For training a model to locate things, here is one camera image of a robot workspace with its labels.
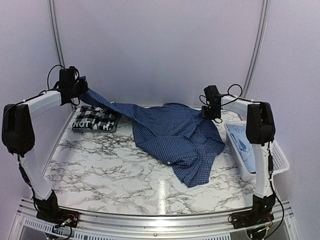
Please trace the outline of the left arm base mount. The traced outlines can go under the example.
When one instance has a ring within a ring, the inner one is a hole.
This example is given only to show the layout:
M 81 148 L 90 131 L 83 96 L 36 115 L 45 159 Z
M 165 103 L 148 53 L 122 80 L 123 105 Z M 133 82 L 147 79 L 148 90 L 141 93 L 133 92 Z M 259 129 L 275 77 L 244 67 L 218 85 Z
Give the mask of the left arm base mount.
M 61 208 L 54 191 L 51 192 L 47 200 L 33 197 L 33 205 L 37 211 L 36 217 L 40 220 L 61 225 L 67 220 L 66 225 L 76 228 L 79 222 L 80 213 L 75 210 Z

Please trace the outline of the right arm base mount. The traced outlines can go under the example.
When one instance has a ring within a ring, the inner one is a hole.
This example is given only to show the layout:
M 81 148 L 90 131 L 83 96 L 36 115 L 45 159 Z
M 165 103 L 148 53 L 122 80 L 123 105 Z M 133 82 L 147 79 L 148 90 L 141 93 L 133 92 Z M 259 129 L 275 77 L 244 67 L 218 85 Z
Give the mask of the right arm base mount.
M 276 197 L 274 194 L 264 198 L 253 195 L 252 208 L 232 213 L 228 217 L 228 221 L 233 225 L 234 229 L 268 223 L 274 220 L 273 207 L 275 203 Z

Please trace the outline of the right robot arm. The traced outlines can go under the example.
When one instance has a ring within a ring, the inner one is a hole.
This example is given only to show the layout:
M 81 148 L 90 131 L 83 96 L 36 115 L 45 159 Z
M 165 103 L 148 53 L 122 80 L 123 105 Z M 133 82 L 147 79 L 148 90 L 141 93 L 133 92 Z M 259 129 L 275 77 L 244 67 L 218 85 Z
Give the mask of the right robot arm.
M 256 179 L 252 209 L 248 212 L 247 219 L 252 224 L 258 224 L 276 203 L 272 157 L 276 127 L 272 109 L 267 102 L 247 100 L 230 94 L 206 94 L 202 116 L 215 120 L 221 116 L 221 110 L 246 115 L 245 133 L 252 144 Z

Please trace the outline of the blue checked long sleeve shirt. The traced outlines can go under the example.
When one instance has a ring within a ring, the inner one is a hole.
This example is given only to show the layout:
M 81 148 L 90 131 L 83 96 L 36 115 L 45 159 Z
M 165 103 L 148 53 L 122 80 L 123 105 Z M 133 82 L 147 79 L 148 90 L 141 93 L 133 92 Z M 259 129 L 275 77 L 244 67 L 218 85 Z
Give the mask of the blue checked long sleeve shirt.
M 200 110 L 180 103 L 145 108 L 106 100 L 88 89 L 79 99 L 109 108 L 132 120 L 136 147 L 171 166 L 181 183 L 192 188 L 209 182 L 213 162 L 225 148 L 218 128 Z

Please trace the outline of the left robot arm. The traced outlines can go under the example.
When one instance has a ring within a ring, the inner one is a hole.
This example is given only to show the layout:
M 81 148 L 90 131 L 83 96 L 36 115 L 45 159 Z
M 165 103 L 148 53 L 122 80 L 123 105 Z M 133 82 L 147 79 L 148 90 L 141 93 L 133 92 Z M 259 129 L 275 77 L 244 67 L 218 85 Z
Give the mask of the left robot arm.
M 88 91 L 88 84 L 77 68 L 70 66 L 59 71 L 54 88 L 3 109 L 1 138 L 8 152 L 17 155 L 19 170 L 33 194 L 33 202 L 40 214 L 53 223 L 63 219 L 55 192 L 41 173 L 35 156 L 35 133 L 32 121 L 48 110 L 71 104 L 73 99 Z

